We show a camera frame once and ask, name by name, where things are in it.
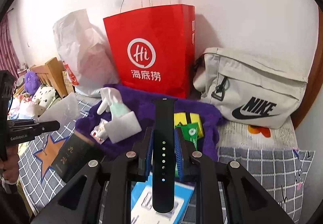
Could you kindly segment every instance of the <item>black carabiner clip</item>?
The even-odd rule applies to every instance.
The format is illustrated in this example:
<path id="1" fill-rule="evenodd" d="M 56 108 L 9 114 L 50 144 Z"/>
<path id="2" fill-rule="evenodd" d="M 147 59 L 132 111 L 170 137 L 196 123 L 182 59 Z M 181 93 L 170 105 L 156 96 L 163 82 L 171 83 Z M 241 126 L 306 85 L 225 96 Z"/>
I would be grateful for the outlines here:
<path id="1" fill-rule="evenodd" d="M 219 101 L 223 101 L 224 99 L 224 95 L 225 95 L 225 84 L 227 83 L 227 79 L 228 77 L 225 76 L 221 82 L 220 85 L 216 86 L 215 90 L 212 92 L 211 97 L 219 100 Z"/>

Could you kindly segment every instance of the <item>nike swoosh logo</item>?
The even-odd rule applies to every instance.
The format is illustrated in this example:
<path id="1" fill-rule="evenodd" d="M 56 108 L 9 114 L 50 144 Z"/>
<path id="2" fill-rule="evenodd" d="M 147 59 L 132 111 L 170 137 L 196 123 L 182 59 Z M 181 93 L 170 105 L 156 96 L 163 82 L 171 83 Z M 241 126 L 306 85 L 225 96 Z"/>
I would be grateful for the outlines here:
<path id="1" fill-rule="evenodd" d="M 263 115 L 242 115 L 241 114 L 241 108 L 242 107 L 243 107 L 243 105 L 236 108 L 235 110 L 233 110 L 232 111 L 232 116 L 235 117 L 236 119 L 241 119 L 241 120 L 276 116 L 276 115 L 267 115 L 267 114 L 263 114 Z"/>

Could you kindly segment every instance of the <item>green snack packet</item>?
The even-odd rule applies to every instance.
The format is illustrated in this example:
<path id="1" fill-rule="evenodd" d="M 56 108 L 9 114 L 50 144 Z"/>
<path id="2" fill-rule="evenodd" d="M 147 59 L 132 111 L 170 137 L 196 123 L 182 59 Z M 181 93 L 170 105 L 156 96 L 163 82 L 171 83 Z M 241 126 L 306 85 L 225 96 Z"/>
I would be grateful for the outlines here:
<path id="1" fill-rule="evenodd" d="M 198 123 L 191 123 L 187 125 L 178 124 L 176 127 L 180 127 L 185 140 L 189 140 L 194 143 L 197 150 L 197 135 L 198 135 Z M 178 177 L 177 164 L 175 166 L 175 177 Z"/>

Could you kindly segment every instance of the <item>finger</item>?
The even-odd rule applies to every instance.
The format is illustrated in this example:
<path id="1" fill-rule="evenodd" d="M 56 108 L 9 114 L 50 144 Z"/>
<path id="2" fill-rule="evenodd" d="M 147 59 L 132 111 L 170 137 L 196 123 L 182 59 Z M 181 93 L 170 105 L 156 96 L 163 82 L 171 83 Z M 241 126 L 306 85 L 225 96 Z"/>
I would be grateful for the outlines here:
<path id="1" fill-rule="evenodd" d="M 11 146 L 7 148 L 7 156 L 10 157 L 12 155 L 18 154 L 18 145 Z"/>
<path id="2" fill-rule="evenodd" d="M 19 177 L 19 167 L 12 168 L 3 172 L 3 178 L 8 180 L 11 183 L 14 183 L 18 180 Z"/>
<path id="3" fill-rule="evenodd" d="M 12 155 L 12 156 L 9 158 L 9 160 L 7 160 L 7 161 L 3 161 L 3 162 L 2 162 L 2 163 L 3 163 L 3 169 L 8 170 L 8 169 L 12 169 L 12 168 L 14 168 L 14 167 L 18 166 L 18 161 L 19 161 L 19 156 L 18 156 L 18 154 L 16 154 L 16 155 Z"/>

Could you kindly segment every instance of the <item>pink curtain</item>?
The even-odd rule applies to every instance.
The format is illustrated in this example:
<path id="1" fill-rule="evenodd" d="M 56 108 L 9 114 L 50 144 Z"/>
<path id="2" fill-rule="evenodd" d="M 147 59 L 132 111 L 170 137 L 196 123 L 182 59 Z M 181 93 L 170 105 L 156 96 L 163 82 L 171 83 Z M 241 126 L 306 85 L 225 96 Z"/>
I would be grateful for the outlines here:
<path id="1" fill-rule="evenodd" d="M 18 78 L 18 68 L 19 60 L 12 46 L 8 15 L 6 14 L 0 24 L 0 70 L 9 70 L 10 73 Z"/>

